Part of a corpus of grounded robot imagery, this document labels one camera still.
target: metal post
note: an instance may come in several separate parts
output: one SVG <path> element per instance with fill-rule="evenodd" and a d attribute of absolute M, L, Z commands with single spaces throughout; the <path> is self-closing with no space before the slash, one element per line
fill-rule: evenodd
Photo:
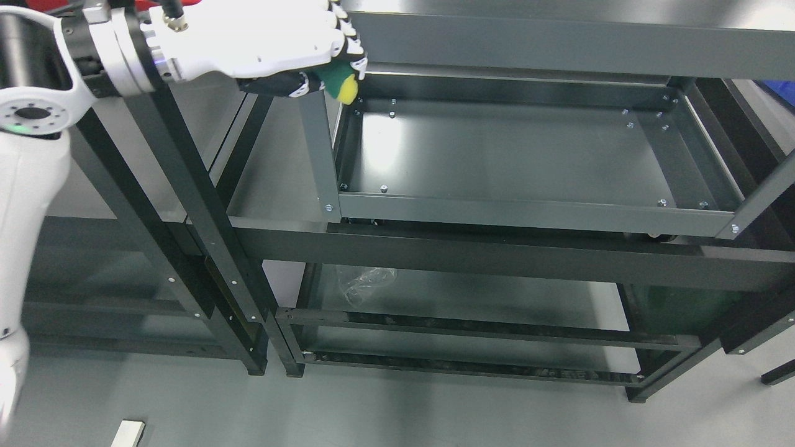
<path fill-rule="evenodd" d="M 262 266 L 240 245 L 171 91 L 136 96 L 127 105 L 217 267 L 222 287 L 249 322 L 265 325 L 287 375 L 300 377 L 303 365 L 296 363 L 273 318 L 278 304 Z"/>
<path fill-rule="evenodd" d="M 795 183 L 795 156 L 790 154 L 770 173 L 756 191 L 740 204 L 734 219 L 718 233 L 717 237 L 721 239 L 736 238 L 793 183 Z"/>
<path fill-rule="evenodd" d="M 790 360 L 772 371 L 762 375 L 762 383 L 765 385 L 776 385 L 795 376 L 795 360 Z"/>
<path fill-rule="evenodd" d="M 304 121 L 304 136 L 309 149 L 309 162 L 317 187 L 317 200 L 323 220 L 339 222 L 339 196 L 337 174 L 332 153 L 332 136 L 326 118 L 326 98 L 322 91 L 298 99 L 301 119 Z"/>
<path fill-rule="evenodd" d="M 180 250 L 97 114 L 89 110 L 77 127 L 82 134 L 73 136 L 72 157 L 161 274 L 163 287 L 172 291 L 185 311 L 205 323 L 229 356 L 240 359 L 250 374 L 261 375 L 267 364 L 265 352 L 254 349 L 257 341 L 240 323 L 221 314 L 213 285 Z"/>

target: green sponge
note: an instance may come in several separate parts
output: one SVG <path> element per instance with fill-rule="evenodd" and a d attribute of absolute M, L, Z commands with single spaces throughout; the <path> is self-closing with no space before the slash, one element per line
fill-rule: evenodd
<path fill-rule="evenodd" d="M 349 63 L 344 60 L 332 60 L 330 63 L 313 70 L 320 80 L 326 84 L 326 91 L 337 101 L 351 105 L 359 94 L 359 83 Z"/>

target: metal frame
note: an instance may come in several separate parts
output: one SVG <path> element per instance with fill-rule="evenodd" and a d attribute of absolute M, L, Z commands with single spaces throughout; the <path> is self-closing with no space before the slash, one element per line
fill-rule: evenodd
<path fill-rule="evenodd" d="M 325 200 L 332 200 L 330 197 L 338 185 L 350 183 L 347 177 L 352 160 L 357 158 L 357 154 L 351 152 L 360 151 L 360 141 L 356 138 L 361 132 L 359 116 L 363 111 L 381 111 L 382 99 L 392 97 L 402 101 L 404 94 L 411 98 L 483 101 L 483 91 L 488 91 L 489 98 L 496 102 L 528 101 L 660 111 L 656 118 L 638 116 L 638 121 L 652 143 L 675 204 L 655 208 L 568 201 L 484 200 L 354 192 L 344 188 L 339 192 L 342 217 L 735 239 L 795 182 L 795 156 L 792 156 L 775 166 L 757 188 L 747 189 L 747 198 L 742 200 L 718 148 L 701 123 L 700 111 L 709 113 L 709 110 L 697 111 L 687 92 L 667 84 L 654 84 L 660 82 L 657 79 L 396 64 L 376 64 L 373 70 L 373 79 L 368 80 L 360 92 L 363 98 L 343 109 L 334 141 L 335 164 L 318 166 L 314 161 L 316 157 L 313 158 L 319 194 L 326 197 Z M 685 78 L 681 82 L 688 87 L 688 92 L 693 90 L 693 79 Z M 315 117 L 324 116 L 319 112 L 320 107 L 316 109 Z M 311 121 L 309 112 L 306 107 L 302 108 L 305 123 Z M 672 126 L 676 126 L 677 131 L 666 132 Z M 332 152 L 325 143 L 310 146 L 310 154 Z M 332 166 L 337 182 L 320 181 L 320 177 L 331 175 Z"/>
<path fill-rule="evenodd" d="M 593 328 L 523 325 L 494 321 L 469 321 L 450 318 L 414 317 L 407 315 L 344 312 L 326 309 L 306 309 L 316 293 L 314 287 L 320 268 L 308 264 L 304 270 L 301 291 L 296 309 L 280 309 L 277 319 L 286 328 L 288 343 L 300 351 L 299 361 L 317 364 L 372 367 L 401 371 L 426 371 L 447 374 L 510 377 L 574 383 L 618 385 L 627 388 L 631 402 L 644 402 L 653 393 L 650 387 L 667 375 L 682 361 L 701 348 L 697 336 L 648 334 L 638 331 L 614 331 Z M 543 341 L 561 344 L 586 344 L 616 346 L 663 351 L 655 364 L 641 363 L 637 374 L 612 371 L 576 370 L 544 366 L 518 366 L 495 363 L 472 363 L 428 358 L 376 356 L 349 352 L 309 352 L 301 347 L 298 338 L 303 326 L 330 326 L 339 328 L 377 329 L 394 332 L 414 332 L 450 336 L 482 337 L 501 340 Z"/>
<path fill-rule="evenodd" d="M 197 261 L 182 252 L 97 114 L 89 110 L 77 127 L 80 133 L 73 138 L 84 138 L 87 144 L 73 145 L 72 157 L 160 272 L 162 285 L 173 292 L 188 315 L 205 323 L 229 356 L 240 359 L 250 374 L 263 374 L 267 359 L 261 333 L 250 332 L 227 317 L 230 305 L 220 297 L 208 275 L 196 268 Z"/>
<path fill-rule="evenodd" d="M 221 197 L 215 190 L 196 150 L 196 144 L 170 90 L 127 99 L 127 106 L 144 138 L 182 203 L 192 230 L 206 254 L 216 285 L 230 303 L 234 319 L 245 326 L 260 324 L 273 343 L 287 375 L 301 377 L 303 365 L 295 362 L 273 318 L 278 308 L 260 263 L 249 258 L 229 222 Z M 262 350 L 266 343 L 260 343 Z"/>
<path fill-rule="evenodd" d="M 766 372 L 762 375 L 761 381 L 765 385 L 778 385 L 781 382 L 784 382 L 787 379 L 791 379 L 795 377 L 795 360 L 790 360 L 787 363 L 784 363 L 780 367 L 777 367 L 771 371 Z"/>

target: robotic arm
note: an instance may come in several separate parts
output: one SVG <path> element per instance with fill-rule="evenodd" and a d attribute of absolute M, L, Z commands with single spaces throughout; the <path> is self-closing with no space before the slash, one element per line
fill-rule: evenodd
<path fill-rule="evenodd" d="M 75 17 L 0 6 L 0 444 L 25 378 L 22 299 L 41 223 L 66 180 L 68 127 L 100 98 L 222 72 L 241 90 L 358 93 L 367 58 L 339 0 L 179 0 Z"/>

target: gray floor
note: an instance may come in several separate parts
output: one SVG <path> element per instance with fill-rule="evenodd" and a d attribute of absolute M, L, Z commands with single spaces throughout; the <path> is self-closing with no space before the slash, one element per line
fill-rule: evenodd
<path fill-rule="evenodd" d="M 108 446 L 123 418 L 147 421 L 145 447 L 795 445 L 795 379 L 758 381 L 794 344 L 790 329 L 718 352 L 646 404 L 613 387 L 349 367 L 289 379 L 272 350 L 264 377 L 230 360 L 37 352 L 9 445 Z"/>

